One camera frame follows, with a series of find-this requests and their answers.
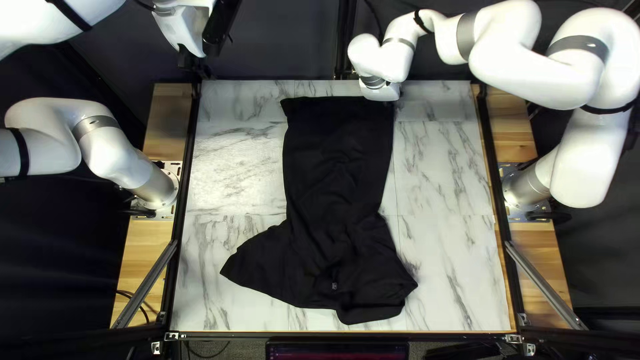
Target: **white robotic arm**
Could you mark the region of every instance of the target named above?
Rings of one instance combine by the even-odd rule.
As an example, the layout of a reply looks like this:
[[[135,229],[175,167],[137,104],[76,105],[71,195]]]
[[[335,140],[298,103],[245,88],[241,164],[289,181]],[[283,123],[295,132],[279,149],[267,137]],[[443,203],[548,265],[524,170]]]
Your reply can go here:
[[[540,23],[531,0],[507,0],[450,19],[419,10],[393,20],[382,45],[370,34],[358,35],[348,54],[366,98],[397,100],[418,37],[434,32],[442,61],[468,62],[481,81],[548,108],[582,106],[561,144],[505,184],[505,198],[526,208],[551,194],[588,208],[603,201],[620,157],[640,88],[640,30],[617,10],[584,10],[561,26],[543,56],[531,51]]]
[[[159,209],[177,189],[127,140],[104,105],[93,101],[37,97],[14,104],[0,129],[0,177],[59,174],[84,159],[91,171]]]
[[[0,60],[28,44],[55,44],[70,39],[118,10],[125,0],[5,1],[0,12]],[[152,12],[164,37],[204,58],[202,31],[216,0],[155,0]],[[67,7],[66,15],[58,6]]]

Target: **marble tile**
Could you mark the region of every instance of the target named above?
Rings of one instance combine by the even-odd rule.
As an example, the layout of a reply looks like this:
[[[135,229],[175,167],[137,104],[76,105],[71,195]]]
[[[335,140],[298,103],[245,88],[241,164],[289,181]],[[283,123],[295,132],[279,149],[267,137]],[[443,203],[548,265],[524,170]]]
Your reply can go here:
[[[469,81],[405,81],[396,121],[471,121],[476,106]]]
[[[358,80],[295,81],[295,97],[362,96]]]
[[[282,180],[285,122],[198,123],[187,209],[212,215],[286,212]]]
[[[293,80],[203,81],[198,121],[280,120],[280,100],[293,97]]]
[[[509,329],[492,216],[400,216],[399,234],[419,284],[404,307],[408,330]]]
[[[279,101],[360,96],[357,81],[206,81],[198,114],[172,329],[509,329],[479,127],[468,81],[407,81],[380,212],[418,288],[394,318],[356,325],[219,275],[238,245],[285,218]]]
[[[399,215],[492,215],[477,122],[396,122]]]
[[[220,275],[227,258],[247,239],[278,225],[284,215],[185,217],[173,304],[180,331],[286,331],[289,305]]]

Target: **silver metal band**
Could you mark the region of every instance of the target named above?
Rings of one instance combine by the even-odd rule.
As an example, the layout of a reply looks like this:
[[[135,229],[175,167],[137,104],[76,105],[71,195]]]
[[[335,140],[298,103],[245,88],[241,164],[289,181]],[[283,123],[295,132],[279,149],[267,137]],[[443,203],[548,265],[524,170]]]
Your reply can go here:
[[[458,51],[462,58],[469,61],[469,54],[474,47],[474,24],[476,23],[476,15],[478,12],[468,12],[462,14],[458,20],[458,28],[456,29],[456,41],[458,43]]]
[[[100,127],[117,127],[120,129],[118,122],[113,117],[96,115],[80,120],[80,122],[71,129],[71,133],[74,135],[74,138],[76,138],[76,141],[80,141],[84,135]]]
[[[390,42],[399,42],[400,44],[404,44],[404,45],[407,45],[408,47],[411,47],[411,50],[415,51],[415,45],[413,45],[413,43],[411,43],[409,40],[405,38],[386,38],[384,41],[382,41],[382,45]]]
[[[360,76],[360,80],[370,89],[377,89],[385,83],[385,80],[379,76]]]
[[[609,55],[607,44],[599,39],[587,35],[574,35],[572,37],[564,37],[551,44],[547,49],[547,56],[570,49],[589,51],[599,57],[602,62],[606,62]]]
[[[127,189],[144,200],[148,209],[158,209],[170,204],[175,199],[172,179],[154,164],[150,164],[151,176],[146,183],[135,189]]]
[[[509,205],[530,211],[534,209],[529,208],[530,205],[551,196],[549,188],[544,186],[536,175],[537,165],[536,162],[525,170],[516,172],[513,176],[505,177],[502,181],[504,200]]]

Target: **black strap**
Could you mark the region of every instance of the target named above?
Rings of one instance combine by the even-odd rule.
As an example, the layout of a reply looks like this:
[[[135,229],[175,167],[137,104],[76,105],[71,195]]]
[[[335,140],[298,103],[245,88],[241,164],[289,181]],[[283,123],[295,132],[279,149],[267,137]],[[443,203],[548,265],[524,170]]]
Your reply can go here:
[[[45,0],[45,1],[57,7],[58,10],[62,13],[62,15],[66,16],[67,19],[73,22],[74,25],[76,25],[80,30],[82,31],[91,30],[92,28],[91,25],[89,25],[88,22],[84,21],[84,19],[81,18],[77,12],[71,9],[71,6],[65,3],[65,0]]]
[[[592,106],[589,105],[582,105],[580,107],[580,109],[588,112],[588,113],[592,113],[592,114],[596,114],[596,115],[609,115],[609,114],[615,114],[615,113],[622,113],[624,111],[627,111],[629,109],[631,109],[634,104],[636,103],[636,100],[632,100],[630,103],[620,106],[619,108],[615,108],[615,109],[598,109],[598,108],[594,108]]]
[[[24,136],[20,132],[20,129],[14,127],[8,127],[7,130],[11,131],[15,142],[18,143],[18,154],[20,154],[20,172],[19,177],[27,176],[29,172],[29,150],[27,149],[27,142],[24,141]]]
[[[427,35],[433,34],[433,32],[427,29],[427,27],[424,25],[424,22],[418,15],[419,12],[420,10],[416,10],[415,13],[413,13],[413,21],[415,21],[415,23],[418,24],[418,26],[420,26],[420,29],[423,29],[424,32],[427,33]]]

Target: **wooden table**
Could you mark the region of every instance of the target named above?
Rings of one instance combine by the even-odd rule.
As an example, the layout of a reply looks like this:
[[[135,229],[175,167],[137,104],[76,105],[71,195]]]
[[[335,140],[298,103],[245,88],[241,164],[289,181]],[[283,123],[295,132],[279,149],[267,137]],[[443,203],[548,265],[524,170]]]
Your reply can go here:
[[[479,86],[472,85],[472,90],[474,95],[477,95]],[[524,100],[490,87],[486,101],[498,162],[520,163],[536,158],[538,153]],[[496,223],[496,239],[500,242],[497,226]],[[560,297],[571,306],[553,223],[511,223],[509,228],[511,229],[511,239],[516,243],[518,250],[536,267]],[[502,253],[500,243],[498,248],[500,249],[502,271],[506,279],[504,253]],[[568,328],[568,324],[551,308],[542,292],[524,273],[521,271],[518,273],[522,302],[532,325]],[[511,311],[509,318],[513,321]]]
[[[151,160],[182,161],[187,125],[191,112],[191,84],[156,84],[154,87],[143,152]],[[118,289],[134,292],[171,240],[173,221],[149,221],[131,218],[124,247]],[[143,308],[153,322],[160,310],[164,272],[145,299]],[[111,323],[115,322],[127,299],[117,295]],[[146,324],[138,310],[129,326]]]
[[[472,89],[474,94],[479,91],[477,85],[472,85]],[[498,161],[523,162],[535,158],[536,147],[524,101],[501,90],[490,88],[487,103]],[[190,111],[191,85],[156,84],[143,152],[152,160],[181,160]],[[119,290],[136,291],[171,240],[172,227],[173,222],[131,219],[118,282]],[[510,229],[518,249],[536,266],[567,304],[571,305],[553,224],[514,223],[510,225]],[[506,283],[504,254],[497,231],[496,238],[499,242],[500,260]],[[155,311],[160,309],[163,277],[162,275],[158,279],[146,298],[147,304]],[[524,274],[520,274],[520,287],[525,312],[533,325],[568,327]],[[127,301],[123,296],[116,297],[112,323]],[[511,328],[515,329],[510,299],[508,303]],[[155,315],[148,305],[145,304],[143,307],[153,321]],[[138,311],[130,326],[143,325],[145,322],[142,313]]]

